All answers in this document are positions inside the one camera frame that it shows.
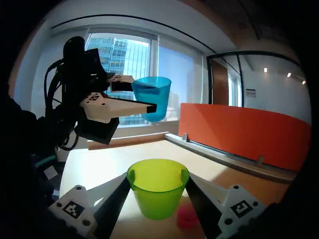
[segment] blue cup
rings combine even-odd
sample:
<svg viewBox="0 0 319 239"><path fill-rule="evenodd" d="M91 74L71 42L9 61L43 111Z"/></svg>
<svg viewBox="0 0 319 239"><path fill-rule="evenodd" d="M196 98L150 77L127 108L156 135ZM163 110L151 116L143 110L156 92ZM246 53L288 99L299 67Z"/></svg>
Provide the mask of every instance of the blue cup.
<svg viewBox="0 0 319 239"><path fill-rule="evenodd" d="M138 79L132 83L137 101L157 104L155 113L142 114L150 122L161 121L166 116L171 80L160 76Z"/></svg>

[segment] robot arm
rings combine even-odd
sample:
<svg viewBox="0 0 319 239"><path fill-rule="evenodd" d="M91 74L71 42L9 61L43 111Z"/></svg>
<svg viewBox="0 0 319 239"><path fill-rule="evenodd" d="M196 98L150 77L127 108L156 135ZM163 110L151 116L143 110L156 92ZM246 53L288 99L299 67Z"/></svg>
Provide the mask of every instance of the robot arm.
<svg viewBox="0 0 319 239"><path fill-rule="evenodd" d="M47 91L47 75L57 68ZM103 91L132 91L131 76L115 76L104 71L98 49L84 51L84 39L73 37L63 48L63 59L53 63L45 75L45 118L57 129L56 144L72 150L84 137L108 144L119 124L118 117L156 112L156 104L109 98ZM54 93L62 87L62 102L53 109ZM68 148L69 134L75 130L74 144Z"/></svg>

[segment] orange partition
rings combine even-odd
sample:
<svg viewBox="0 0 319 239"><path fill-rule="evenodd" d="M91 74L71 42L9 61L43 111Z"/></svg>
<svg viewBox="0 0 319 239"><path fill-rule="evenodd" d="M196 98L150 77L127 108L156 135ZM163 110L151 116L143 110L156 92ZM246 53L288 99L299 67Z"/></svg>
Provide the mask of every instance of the orange partition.
<svg viewBox="0 0 319 239"><path fill-rule="evenodd" d="M310 147L311 125L265 110L214 104L181 104L179 135L235 155L300 170Z"/></svg>

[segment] green cup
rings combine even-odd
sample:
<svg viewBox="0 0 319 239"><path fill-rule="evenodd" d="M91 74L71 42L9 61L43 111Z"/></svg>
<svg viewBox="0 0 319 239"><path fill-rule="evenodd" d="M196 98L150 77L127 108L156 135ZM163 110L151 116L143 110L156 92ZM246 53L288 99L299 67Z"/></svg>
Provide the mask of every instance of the green cup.
<svg viewBox="0 0 319 239"><path fill-rule="evenodd" d="M189 179L188 169L173 160L147 159L133 164L126 175L144 216L170 217Z"/></svg>

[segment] window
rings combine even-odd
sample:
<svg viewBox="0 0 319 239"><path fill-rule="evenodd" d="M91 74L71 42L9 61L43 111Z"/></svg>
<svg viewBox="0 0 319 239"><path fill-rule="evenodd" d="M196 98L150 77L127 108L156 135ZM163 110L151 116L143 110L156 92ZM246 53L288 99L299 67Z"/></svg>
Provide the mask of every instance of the window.
<svg viewBox="0 0 319 239"><path fill-rule="evenodd" d="M92 33L87 49L98 48L103 68L107 72L132 75L135 80L148 76L163 76L172 81L166 117L162 121L177 121L181 103L201 103L204 82L203 53L169 37L157 40L115 33ZM106 92L110 97L134 100L133 92ZM141 115L120 117L120 125L151 124Z"/></svg>
<svg viewBox="0 0 319 239"><path fill-rule="evenodd" d="M159 37L158 76L172 81L163 121L179 120L181 103L201 103L203 74L207 74L203 71L202 57L203 53L195 48Z"/></svg>
<svg viewBox="0 0 319 239"><path fill-rule="evenodd" d="M150 39L112 33L93 33L86 49L98 48L106 72L132 75L135 80L153 75ZM110 97L134 100L133 92L106 92ZM146 124L141 115L120 117L120 125Z"/></svg>

